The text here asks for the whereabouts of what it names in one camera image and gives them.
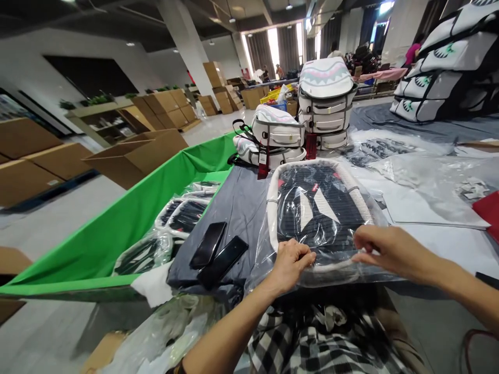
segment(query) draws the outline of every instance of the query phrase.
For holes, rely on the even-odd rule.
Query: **pillar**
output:
[[[405,58],[416,37],[427,4],[428,0],[395,1],[383,47],[383,63],[394,63]]]
[[[204,96],[211,95],[215,99],[212,85],[203,66],[203,62],[209,60],[187,7],[180,0],[159,0],[157,9],[199,92]]]
[[[234,41],[235,52],[238,54],[239,65],[241,66],[241,69],[243,69],[244,71],[248,69],[249,76],[252,77],[253,69],[251,68],[250,62],[246,57],[246,52],[244,51],[242,38],[244,38],[244,36],[241,35],[241,33],[232,33],[232,40]]]

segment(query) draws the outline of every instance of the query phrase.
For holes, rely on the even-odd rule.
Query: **black phone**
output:
[[[247,249],[248,244],[240,237],[235,236],[215,257],[211,265],[199,271],[199,283],[207,290],[211,290],[227,274]]]
[[[198,245],[192,260],[189,263],[191,269],[202,269],[211,264],[213,257],[217,253],[217,248],[220,245],[222,236],[224,235],[226,222],[215,222],[208,226],[204,233],[203,239]]]

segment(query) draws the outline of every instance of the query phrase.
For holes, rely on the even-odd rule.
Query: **blue crate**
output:
[[[276,108],[276,109],[283,110],[284,112],[286,112],[286,109],[287,109],[287,105],[286,104],[287,104],[286,102],[283,102],[283,103],[269,105],[269,106],[271,106],[273,108]]]

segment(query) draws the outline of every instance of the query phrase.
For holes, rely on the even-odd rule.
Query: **plaid clothing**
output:
[[[412,373],[373,315],[324,311],[312,305],[298,313],[269,308],[248,344],[256,372]]]

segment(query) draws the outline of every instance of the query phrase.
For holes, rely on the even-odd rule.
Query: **green cloth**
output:
[[[129,286],[137,274],[110,277],[116,259],[142,238],[166,203],[188,184],[226,179],[230,171],[227,159],[235,153],[233,137],[231,132],[179,152],[101,215],[0,287],[0,296],[78,300],[71,293]],[[102,301],[92,295],[98,293],[86,292],[83,299]]]

